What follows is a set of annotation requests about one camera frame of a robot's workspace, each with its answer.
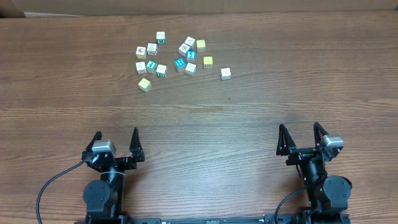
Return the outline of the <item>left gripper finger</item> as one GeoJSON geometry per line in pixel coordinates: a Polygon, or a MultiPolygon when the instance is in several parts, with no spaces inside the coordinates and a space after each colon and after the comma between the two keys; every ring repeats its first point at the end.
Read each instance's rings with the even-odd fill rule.
{"type": "Polygon", "coordinates": [[[90,143],[85,148],[85,152],[91,152],[95,141],[99,141],[101,139],[102,139],[102,132],[101,131],[97,131],[95,133],[95,135],[93,136],[92,140],[90,141],[90,143]]]}
{"type": "Polygon", "coordinates": [[[132,157],[145,157],[140,139],[139,139],[139,131],[137,128],[134,128],[131,143],[129,146],[129,150],[132,153],[132,157]]]}

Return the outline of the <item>yellow top wooden block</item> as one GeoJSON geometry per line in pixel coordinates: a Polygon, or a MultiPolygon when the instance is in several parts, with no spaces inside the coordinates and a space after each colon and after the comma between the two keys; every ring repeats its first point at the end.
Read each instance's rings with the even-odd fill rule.
{"type": "Polygon", "coordinates": [[[144,92],[148,92],[152,87],[151,82],[146,78],[142,78],[138,85],[139,88],[144,92]]]}

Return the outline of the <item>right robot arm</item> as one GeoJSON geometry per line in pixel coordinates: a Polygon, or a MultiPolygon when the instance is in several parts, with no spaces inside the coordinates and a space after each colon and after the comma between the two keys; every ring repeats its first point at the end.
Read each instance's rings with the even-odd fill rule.
{"type": "Polygon", "coordinates": [[[280,223],[279,210],[292,197],[306,191],[308,207],[298,209],[286,223],[332,224],[349,223],[348,199],[353,185],[346,177],[329,176],[325,164],[343,149],[339,135],[331,135],[318,123],[313,124],[314,147],[298,148],[284,124],[279,125],[276,154],[286,156],[287,166],[295,166],[304,187],[286,196],[274,212],[274,222],[280,223]]]}

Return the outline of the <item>teal number four block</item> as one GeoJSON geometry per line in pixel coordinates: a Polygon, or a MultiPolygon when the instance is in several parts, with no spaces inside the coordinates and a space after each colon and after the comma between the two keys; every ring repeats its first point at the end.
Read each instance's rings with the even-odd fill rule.
{"type": "Polygon", "coordinates": [[[146,69],[149,73],[155,73],[157,69],[157,62],[149,60],[146,64],[146,69]]]}

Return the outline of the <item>white block plain top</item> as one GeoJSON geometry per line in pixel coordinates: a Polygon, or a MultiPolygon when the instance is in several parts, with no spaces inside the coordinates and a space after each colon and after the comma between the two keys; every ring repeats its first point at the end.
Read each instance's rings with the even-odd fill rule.
{"type": "Polygon", "coordinates": [[[136,70],[138,74],[147,73],[146,63],[145,62],[136,62],[136,70]]]}

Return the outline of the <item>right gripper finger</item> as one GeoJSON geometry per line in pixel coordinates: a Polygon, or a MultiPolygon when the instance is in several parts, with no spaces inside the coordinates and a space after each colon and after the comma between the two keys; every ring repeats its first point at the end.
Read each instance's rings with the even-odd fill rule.
{"type": "Polygon", "coordinates": [[[325,146],[326,140],[329,137],[328,132],[323,129],[320,123],[313,124],[313,132],[316,146],[325,146]]]}
{"type": "Polygon", "coordinates": [[[288,156],[294,150],[296,150],[296,145],[290,136],[288,129],[285,127],[284,124],[279,125],[279,139],[277,143],[277,156],[288,156]]]}

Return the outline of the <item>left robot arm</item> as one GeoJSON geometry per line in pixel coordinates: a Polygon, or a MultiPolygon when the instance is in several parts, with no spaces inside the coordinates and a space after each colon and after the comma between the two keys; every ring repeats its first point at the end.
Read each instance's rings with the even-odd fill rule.
{"type": "Polygon", "coordinates": [[[137,128],[129,151],[130,156],[116,157],[112,140],[103,140],[98,131],[82,152],[82,161],[100,173],[100,178],[90,182],[83,191],[85,223],[133,223],[130,214],[123,211],[123,198],[125,171],[136,169],[138,162],[145,161],[137,128]]]}

